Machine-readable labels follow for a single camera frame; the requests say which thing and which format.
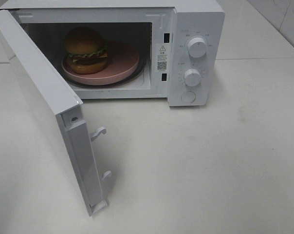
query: warning label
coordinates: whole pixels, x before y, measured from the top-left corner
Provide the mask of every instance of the warning label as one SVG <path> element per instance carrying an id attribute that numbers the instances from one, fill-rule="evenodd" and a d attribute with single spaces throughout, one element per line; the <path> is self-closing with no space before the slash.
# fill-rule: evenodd
<path id="1" fill-rule="evenodd" d="M 157 44 L 156 54 L 153 56 L 157 63 L 156 67 L 159 72 L 166 72 L 169 63 L 169 55 L 171 53 L 171 46 L 168 44 Z"/>

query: pink plate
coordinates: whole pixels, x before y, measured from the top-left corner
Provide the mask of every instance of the pink plate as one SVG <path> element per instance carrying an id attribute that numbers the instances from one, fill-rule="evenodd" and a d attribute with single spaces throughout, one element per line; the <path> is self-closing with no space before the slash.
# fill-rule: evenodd
<path id="1" fill-rule="evenodd" d="M 66 56 L 61 63 L 67 77 L 76 82 L 89 85 L 104 85 L 119 82 L 130 76 L 138 66 L 139 53 L 128 44 L 108 42 L 108 63 L 106 67 L 93 74 L 77 74 L 67 65 Z"/>

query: microwave door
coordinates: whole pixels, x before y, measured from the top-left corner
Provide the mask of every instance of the microwave door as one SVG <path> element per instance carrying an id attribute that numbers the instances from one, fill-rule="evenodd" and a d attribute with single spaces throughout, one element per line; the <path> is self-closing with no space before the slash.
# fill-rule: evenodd
<path id="1" fill-rule="evenodd" d="M 89 134 L 81 99 L 6 10 L 0 11 L 0 40 L 56 160 L 92 215 L 107 205 L 101 183 L 110 172 L 99 176 L 91 145 L 106 130 Z"/>

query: power level knob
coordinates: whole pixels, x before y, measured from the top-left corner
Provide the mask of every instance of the power level knob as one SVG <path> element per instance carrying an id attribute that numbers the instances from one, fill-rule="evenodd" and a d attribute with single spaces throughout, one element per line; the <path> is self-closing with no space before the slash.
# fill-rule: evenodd
<path id="1" fill-rule="evenodd" d="M 188 86 L 196 86 L 201 82 L 201 75 L 197 69 L 189 69 L 184 74 L 185 84 Z"/>
<path id="2" fill-rule="evenodd" d="M 191 57 L 200 58 L 206 53 L 206 39 L 203 37 L 195 37 L 188 42 L 188 52 Z"/>

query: white microwave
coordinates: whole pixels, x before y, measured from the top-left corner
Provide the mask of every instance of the white microwave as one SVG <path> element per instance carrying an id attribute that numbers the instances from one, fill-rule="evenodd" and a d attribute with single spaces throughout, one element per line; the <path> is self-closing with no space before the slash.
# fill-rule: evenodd
<path id="1" fill-rule="evenodd" d="M 0 40 L 20 87 L 57 152 L 69 155 L 89 215 L 105 207 L 81 99 L 167 98 L 169 106 L 204 105 L 224 13 L 216 0 L 9 0 L 0 8 Z M 109 85 L 72 82 L 62 46 L 87 26 L 139 52 L 137 69 Z"/>

